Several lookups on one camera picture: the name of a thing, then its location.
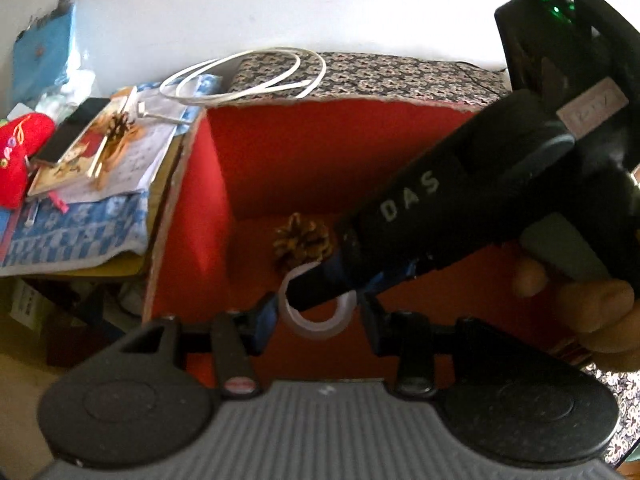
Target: red box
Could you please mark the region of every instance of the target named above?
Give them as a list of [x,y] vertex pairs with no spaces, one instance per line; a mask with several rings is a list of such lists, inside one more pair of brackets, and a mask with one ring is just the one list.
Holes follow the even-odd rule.
[[[287,101],[209,110],[186,139],[186,152],[160,228],[146,317],[184,322],[245,310],[282,276],[274,266],[274,229],[293,212],[329,225],[423,150],[472,115],[468,108],[350,98]],[[390,310],[417,310],[450,324],[473,315],[541,348],[558,341],[548,294],[517,300],[514,244],[479,251],[382,295]],[[310,319],[327,319],[331,305]],[[303,340],[282,323],[260,358],[261,380],[392,378],[395,359],[373,357],[359,318],[335,338]],[[202,364],[208,370],[210,359]],[[210,381],[208,372],[199,376]]]

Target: paper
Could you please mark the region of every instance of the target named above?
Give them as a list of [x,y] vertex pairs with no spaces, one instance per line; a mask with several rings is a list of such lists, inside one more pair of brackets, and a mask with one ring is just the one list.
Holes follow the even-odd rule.
[[[197,80],[185,85],[185,94],[193,95]],[[146,109],[166,117],[181,118],[186,106],[167,99],[157,89],[138,93],[138,100],[144,101]],[[69,203],[97,202],[107,197],[147,190],[153,182],[169,145],[174,138],[175,125],[163,123],[157,119],[137,119],[146,134],[142,139],[130,143],[122,162],[111,171],[107,186],[101,190],[93,182],[72,184],[60,189],[60,198]]]

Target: smartphone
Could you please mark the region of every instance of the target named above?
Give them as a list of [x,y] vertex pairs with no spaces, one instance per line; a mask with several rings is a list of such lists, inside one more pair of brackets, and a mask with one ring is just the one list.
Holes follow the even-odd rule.
[[66,152],[89,128],[94,119],[106,105],[109,98],[89,97],[56,128],[50,139],[40,148],[31,159],[41,166],[56,166],[66,155]]

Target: finger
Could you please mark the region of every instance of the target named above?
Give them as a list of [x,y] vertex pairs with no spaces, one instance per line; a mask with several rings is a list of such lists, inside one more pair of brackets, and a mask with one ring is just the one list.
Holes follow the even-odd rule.
[[617,354],[640,348],[640,302],[619,321],[590,334],[578,337],[587,350]]
[[548,277],[545,267],[536,260],[523,258],[516,264],[513,293],[518,298],[530,298],[546,287]]
[[634,291],[627,282],[570,283],[558,293],[558,318],[578,333],[592,333],[628,314]]
[[619,354],[594,354],[593,361],[606,372],[637,372],[640,370],[640,349]]

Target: red plush toy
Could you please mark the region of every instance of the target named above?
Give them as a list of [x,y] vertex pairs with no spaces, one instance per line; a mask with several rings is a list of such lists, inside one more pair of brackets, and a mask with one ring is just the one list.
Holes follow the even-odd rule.
[[36,112],[0,127],[0,207],[20,206],[29,177],[24,158],[34,155],[55,129],[56,123]]

